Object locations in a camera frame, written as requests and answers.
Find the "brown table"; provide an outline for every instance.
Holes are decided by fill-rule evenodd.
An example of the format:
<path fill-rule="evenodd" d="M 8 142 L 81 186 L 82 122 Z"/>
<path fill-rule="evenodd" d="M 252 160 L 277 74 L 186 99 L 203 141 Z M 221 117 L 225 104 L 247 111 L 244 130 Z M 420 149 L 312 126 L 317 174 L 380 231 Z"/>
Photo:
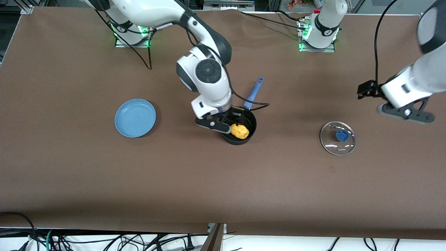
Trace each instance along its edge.
<path fill-rule="evenodd" d="M 113 47 L 92 9 L 38 7 L 0 69 L 0 210 L 38 227 L 204 232 L 227 222 L 238 234 L 446 238 L 445 93 L 430 99 L 437 119 L 424 126 L 378 115 L 383 100 L 356 99 L 374 76 L 378 16 L 346 16 L 334 54 L 299 52 L 292 28 L 234 10 L 199 16 L 231 43 L 239 94 L 266 80 L 256 100 L 271 106 L 255 112 L 248 144 L 195 125 L 196 94 L 175 74 L 191 47 L 181 28 L 156 34 L 148 71 Z M 380 81 L 420 57 L 417 22 L 385 18 Z M 157 108 L 147 137 L 115 129 L 116 110 L 133 98 Z M 355 130 L 352 154 L 323 149 L 329 121 Z"/>

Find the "blue plate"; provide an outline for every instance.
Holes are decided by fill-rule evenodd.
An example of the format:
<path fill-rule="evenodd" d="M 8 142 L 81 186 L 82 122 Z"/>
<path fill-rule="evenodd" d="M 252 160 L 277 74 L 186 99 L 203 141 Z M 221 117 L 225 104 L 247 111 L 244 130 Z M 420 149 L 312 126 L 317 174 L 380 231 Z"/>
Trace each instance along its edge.
<path fill-rule="evenodd" d="M 143 99 L 125 102 L 115 115 L 115 126 L 125 137 L 137 138 L 148 133 L 157 119 L 153 105 Z"/>

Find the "white floor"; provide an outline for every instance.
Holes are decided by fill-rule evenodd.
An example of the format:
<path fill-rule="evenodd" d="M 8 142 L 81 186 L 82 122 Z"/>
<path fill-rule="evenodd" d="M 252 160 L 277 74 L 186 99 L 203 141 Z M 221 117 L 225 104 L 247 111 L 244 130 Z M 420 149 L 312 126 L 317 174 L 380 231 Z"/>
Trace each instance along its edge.
<path fill-rule="evenodd" d="M 170 234 L 166 238 L 184 236 L 184 234 Z M 96 236 L 71 236 L 67 240 L 71 241 L 94 241 L 111 239 L 117 235 L 96 235 Z M 146 243 L 150 242 L 155 235 L 143 235 Z M 204 243 L 206 236 L 192 237 L 194 246 Z M 327 251 L 335 238 L 330 237 L 277 237 L 277 236 L 249 236 L 249 235 L 225 235 L 223 241 L 223 251 L 234 251 L 242 248 L 240 251 Z M 28 238 L 0 238 L 0 251 L 18 250 Z M 374 239 L 378 251 L 393 251 L 395 239 Z M 118 250 L 119 241 L 115 242 L 109 251 Z M 102 251 L 109 241 L 89 244 L 71 244 L 74 251 Z M 163 251 L 171 251 L 178 248 L 184 248 L 182 240 L 176 240 L 162 246 Z M 35 251 L 36 242 L 31 241 L 26 251 Z M 41 251 L 46 251 L 43 245 L 40 246 Z M 132 245 L 124 246 L 122 251 L 137 251 Z M 369 251 L 364 245 L 362 238 L 341 238 L 333 251 Z M 398 244 L 397 251 L 446 251 L 446 241 L 438 240 L 407 240 L 402 239 Z"/>

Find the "blue pan handle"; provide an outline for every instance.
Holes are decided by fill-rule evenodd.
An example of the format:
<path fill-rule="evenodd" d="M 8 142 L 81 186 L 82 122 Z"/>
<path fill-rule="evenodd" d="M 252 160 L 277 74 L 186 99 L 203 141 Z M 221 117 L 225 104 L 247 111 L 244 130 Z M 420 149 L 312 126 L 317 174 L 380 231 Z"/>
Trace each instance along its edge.
<path fill-rule="evenodd" d="M 259 77 L 257 79 L 256 83 L 254 84 L 254 87 L 251 90 L 251 93 L 249 94 L 249 96 L 247 98 L 249 101 L 254 101 L 254 99 L 257 96 L 257 93 L 259 93 L 260 87 L 262 87 L 263 82 L 264 82 L 263 77 Z M 252 107 L 252 103 L 245 101 L 245 103 L 243 104 L 243 107 L 250 110 Z"/>

